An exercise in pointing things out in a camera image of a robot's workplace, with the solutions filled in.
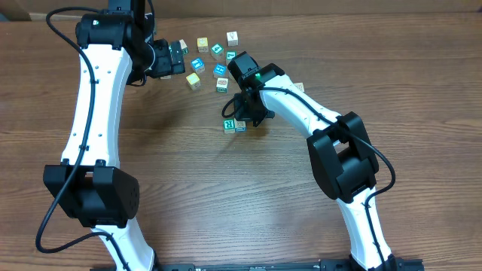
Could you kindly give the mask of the pretzel picture block blue side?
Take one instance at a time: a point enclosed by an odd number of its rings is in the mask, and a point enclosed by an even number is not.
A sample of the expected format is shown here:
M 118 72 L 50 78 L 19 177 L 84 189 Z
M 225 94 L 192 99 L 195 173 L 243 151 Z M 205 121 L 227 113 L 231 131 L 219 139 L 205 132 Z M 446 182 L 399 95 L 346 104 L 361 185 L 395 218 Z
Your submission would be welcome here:
M 234 124 L 235 132 L 245 132 L 247 130 L 245 121 L 235 120 Z

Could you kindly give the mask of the green letter R block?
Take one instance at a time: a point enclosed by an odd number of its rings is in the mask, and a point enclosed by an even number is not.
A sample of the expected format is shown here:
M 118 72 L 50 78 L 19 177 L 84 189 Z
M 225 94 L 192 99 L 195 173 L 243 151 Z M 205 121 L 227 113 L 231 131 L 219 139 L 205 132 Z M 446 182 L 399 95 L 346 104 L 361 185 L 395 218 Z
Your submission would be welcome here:
M 233 119 L 223 120 L 223 129 L 226 134 L 235 133 L 236 132 L 235 120 Z

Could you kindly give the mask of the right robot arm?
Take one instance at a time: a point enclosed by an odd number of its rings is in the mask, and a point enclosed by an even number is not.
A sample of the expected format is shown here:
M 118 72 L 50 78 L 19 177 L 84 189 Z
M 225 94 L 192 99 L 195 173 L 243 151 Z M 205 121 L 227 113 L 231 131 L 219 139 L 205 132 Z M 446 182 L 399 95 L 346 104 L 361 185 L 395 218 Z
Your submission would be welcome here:
M 260 67 L 246 52 L 228 64 L 241 89 L 229 103 L 231 117 L 259 126 L 266 118 L 283 117 L 306 139 L 314 179 L 337 201 L 349 232 L 353 270 L 395 270 L 377 214 L 375 175 L 379 163 L 394 168 L 370 142 L 362 119 L 338 114 L 300 91 L 271 63 Z

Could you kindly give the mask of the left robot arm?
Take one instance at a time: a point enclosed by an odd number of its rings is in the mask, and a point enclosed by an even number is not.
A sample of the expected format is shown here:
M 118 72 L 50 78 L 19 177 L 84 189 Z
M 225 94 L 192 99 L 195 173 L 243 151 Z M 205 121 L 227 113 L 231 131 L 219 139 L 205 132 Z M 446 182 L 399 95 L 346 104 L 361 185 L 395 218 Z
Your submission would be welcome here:
M 155 34 L 150 1 L 110 1 L 105 9 L 83 10 L 69 41 L 81 68 L 72 130 L 60 163 L 45 166 L 43 174 L 53 207 L 100 238 L 116 270 L 161 268 L 136 219 L 139 183 L 121 170 L 118 151 L 126 87 L 185 71 L 180 43 Z

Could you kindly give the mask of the white block green number side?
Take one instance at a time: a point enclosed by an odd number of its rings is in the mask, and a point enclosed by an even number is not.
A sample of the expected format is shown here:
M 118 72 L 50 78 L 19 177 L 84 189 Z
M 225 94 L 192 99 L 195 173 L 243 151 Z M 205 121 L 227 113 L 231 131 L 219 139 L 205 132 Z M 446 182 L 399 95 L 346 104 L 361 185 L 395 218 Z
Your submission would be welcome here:
M 180 43 L 180 46 L 181 46 L 181 49 L 182 49 L 182 54 L 187 55 L 189 53 L 189 50 L 188 50 L 188 46 L 186 45 L 185 41 L 183 39 L 181 39 L 179 41 L 179 43 Z

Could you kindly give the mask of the blue letter T block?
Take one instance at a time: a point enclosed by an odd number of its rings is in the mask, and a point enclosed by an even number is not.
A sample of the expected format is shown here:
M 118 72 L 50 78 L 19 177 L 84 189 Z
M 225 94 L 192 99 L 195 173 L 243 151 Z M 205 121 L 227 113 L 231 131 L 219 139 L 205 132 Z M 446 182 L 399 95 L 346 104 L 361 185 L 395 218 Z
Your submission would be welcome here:
M 191 68 L 196 74 L 201 74 L 205 71 L 205 64 L 204 61 L 202 61 L 201 58 L 196 58 L 191 60 Z

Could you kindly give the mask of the yellow block number 1 side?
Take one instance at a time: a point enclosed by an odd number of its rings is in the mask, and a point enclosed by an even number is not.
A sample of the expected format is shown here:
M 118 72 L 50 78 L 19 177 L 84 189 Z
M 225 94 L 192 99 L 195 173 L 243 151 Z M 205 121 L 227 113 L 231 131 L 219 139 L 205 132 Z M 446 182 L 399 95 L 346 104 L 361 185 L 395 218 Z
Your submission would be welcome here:
M 188 82 L 188 86 L 192 89 L 192 90 L 198 90 L 200 89 L 201 87 L 201 83 L 200 83 L 200 78 L 199 76 L 197 75 L 197 73 L 192 73 L 190 75 L 188 75 L 186 77 L 186 80 Z

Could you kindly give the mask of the pineapple picture block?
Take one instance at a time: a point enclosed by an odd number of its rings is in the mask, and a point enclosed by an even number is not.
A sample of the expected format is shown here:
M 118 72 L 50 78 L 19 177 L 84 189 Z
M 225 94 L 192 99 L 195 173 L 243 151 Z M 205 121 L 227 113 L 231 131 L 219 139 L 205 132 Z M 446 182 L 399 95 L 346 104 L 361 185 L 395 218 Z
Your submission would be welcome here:
M 226 93 L 228 90 L 229 80 L 227 78 L 217 78 L 216 91 L 218 93 Z

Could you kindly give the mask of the yellow block top row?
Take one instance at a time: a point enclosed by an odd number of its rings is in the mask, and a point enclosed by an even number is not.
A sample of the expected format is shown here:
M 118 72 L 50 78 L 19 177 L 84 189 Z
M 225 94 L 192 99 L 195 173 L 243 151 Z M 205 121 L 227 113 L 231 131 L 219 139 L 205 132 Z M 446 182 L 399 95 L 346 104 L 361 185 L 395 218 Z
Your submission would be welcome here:
M 197 38 L 197 49 L 199 53 L 208 53 L 209 52 L 208 38 L 206 37 Z

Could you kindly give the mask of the blue letter H block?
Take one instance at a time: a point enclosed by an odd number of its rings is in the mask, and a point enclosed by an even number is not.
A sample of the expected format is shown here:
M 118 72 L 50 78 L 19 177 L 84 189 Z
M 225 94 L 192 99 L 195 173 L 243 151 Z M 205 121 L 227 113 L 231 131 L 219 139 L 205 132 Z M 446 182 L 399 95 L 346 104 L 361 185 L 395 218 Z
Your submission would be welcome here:
M 227 76 L 227 66 L 217 63 L 213 69 L 215 78 L 225 78 Z

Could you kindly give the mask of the green number 4 block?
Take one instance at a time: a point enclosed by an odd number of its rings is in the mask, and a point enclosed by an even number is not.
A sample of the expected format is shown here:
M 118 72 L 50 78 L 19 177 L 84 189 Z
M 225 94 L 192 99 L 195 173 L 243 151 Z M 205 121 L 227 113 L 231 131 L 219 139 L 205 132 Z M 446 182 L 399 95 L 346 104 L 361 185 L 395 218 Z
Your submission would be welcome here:
M 222 45 L 219 43 L 214 44 L 210 48 L 210 53 L 211 56 L 216 60 L 216 61 L 221 61 L 224 58 L 224 48 Z

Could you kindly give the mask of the green number 7 block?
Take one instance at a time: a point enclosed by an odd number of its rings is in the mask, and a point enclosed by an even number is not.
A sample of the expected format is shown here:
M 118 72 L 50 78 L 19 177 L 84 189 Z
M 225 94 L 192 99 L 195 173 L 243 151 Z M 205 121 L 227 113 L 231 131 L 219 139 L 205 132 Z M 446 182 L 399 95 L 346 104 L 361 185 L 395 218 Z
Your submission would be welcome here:
M 225 53 L 226 56 L 226 65 L 230 63 L 230 61 L 237 55 L 236 51 L 227 51 Z

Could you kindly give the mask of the white picture block blue side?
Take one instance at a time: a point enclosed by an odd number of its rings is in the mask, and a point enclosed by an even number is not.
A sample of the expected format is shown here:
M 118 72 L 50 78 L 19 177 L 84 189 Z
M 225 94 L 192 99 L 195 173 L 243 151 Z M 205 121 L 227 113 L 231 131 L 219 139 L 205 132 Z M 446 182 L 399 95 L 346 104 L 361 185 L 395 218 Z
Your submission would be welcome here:
M 299 91 L 303 92 L 304 91 L 304 84 L 303 83 L 294 83 L 296 88 L 299 89 Z

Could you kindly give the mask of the white block M side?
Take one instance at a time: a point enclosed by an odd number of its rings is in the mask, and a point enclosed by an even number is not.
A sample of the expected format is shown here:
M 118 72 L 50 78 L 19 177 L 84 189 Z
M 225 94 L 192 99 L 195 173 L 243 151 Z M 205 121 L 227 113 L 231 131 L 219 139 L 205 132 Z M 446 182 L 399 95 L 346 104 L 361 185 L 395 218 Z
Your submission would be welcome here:
M 239 45 L 238 34 L 236 31 L 227 33 L 227 46 L 235 47 Z

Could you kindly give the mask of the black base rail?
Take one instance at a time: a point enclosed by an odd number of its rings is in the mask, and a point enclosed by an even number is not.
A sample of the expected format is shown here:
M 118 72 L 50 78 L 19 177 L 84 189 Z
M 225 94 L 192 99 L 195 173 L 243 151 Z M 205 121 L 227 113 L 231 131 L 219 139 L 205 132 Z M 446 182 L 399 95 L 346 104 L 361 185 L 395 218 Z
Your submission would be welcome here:
M 312 263 L 260 263 L 260 264 L 229 264 L 229 265 L 208 265 L 195 266 L 192 263 L 186 264 L 165 264 L 156 263 L 153 270 L 159 271 L 347 271 L 362 270 L 355 264 L 354 260 L 320 260 Z M 402 258 L 391 259 L 386 270 L 395 271 L 423 271 L 423 261 L 404 260 Z

